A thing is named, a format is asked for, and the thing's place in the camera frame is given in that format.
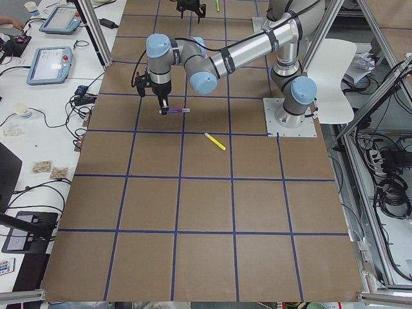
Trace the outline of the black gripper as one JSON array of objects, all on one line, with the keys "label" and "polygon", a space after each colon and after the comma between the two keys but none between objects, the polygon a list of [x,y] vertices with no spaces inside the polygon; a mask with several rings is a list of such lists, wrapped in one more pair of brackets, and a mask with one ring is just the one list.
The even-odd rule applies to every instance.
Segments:
[{"label": "black gripper", "polygon": [[167,96],[171,92],[171,81],[168,81],[162,84],[157,84],[152,81],[151,88],[152,88],[153,93],[158,96],[158,101],[160,105],[160,110],[159,110],[160,114],[161,115],[167,114],[169,111],[169,103],[168,103]]}]

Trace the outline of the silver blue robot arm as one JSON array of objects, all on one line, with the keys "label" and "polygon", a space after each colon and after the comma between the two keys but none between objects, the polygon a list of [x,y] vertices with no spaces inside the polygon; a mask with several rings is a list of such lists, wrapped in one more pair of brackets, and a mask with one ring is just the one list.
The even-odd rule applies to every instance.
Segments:
[{"label": "silver blue robot arm", "polygon": [[182,66],[195,92],[212,93],[218,80],[256,59],[277,52],[273,76],[285,79],[299,71],[297,43],[310,35],[324,15],[324,1],[271,1],[264,27],[253,35],[206,55],[199,37],[170,38],[154,33],[146,40],[146,85],[158,97],[160,113],[169,112],[171,68]]}]

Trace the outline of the person hand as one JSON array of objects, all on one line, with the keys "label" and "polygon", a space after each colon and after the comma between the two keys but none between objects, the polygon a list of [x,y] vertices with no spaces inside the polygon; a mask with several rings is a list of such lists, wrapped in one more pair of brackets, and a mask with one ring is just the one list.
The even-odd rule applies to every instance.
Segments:
[{"label": "person hand", "polygon": [[0,16],[0,25],[5,25],[5,24],[11,24],[14,28],[18,30],[23,30],[24,29],[24,24],[22,24],[20,21],[14,19],[13,17],[6,16],[6,15],[1,15]]}]

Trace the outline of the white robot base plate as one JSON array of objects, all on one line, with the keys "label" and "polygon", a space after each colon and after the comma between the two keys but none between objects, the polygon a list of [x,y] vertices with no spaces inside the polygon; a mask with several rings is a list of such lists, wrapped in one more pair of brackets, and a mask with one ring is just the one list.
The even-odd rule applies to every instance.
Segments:
[{"label": "white robot base plate", "polygon": [[289,115],[283,111],[283,98],[264,98],[264,112],[269,137],[316,138],[314,119],[310,106],[305,114]]}]

